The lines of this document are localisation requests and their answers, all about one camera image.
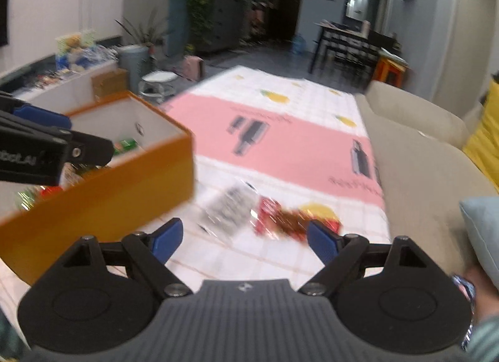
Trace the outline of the person right hand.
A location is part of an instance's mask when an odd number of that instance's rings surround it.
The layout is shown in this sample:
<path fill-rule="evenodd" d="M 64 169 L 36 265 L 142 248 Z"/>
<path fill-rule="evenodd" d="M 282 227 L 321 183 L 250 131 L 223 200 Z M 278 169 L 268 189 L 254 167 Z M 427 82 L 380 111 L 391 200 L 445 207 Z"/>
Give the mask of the person right hand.
<path fill-rule="evenodd" d="M 464 277 L 475 288 L 475 317 L 478 322 L 498 315 L 498 290 L 480 266 L 469 268 Z"/>

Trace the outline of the striped sleeve forearm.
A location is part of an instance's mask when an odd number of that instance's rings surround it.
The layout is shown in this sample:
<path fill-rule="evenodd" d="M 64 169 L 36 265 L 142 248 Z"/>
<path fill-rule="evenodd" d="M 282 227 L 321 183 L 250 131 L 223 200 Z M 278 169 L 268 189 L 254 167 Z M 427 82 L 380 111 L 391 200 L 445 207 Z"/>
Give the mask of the striped sleeve forearm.
<path fill-rule="evenodd" d="M 499 316 L 487 318 L 474 327 L 467 353 L 472 361 L 499 360 Z"/>

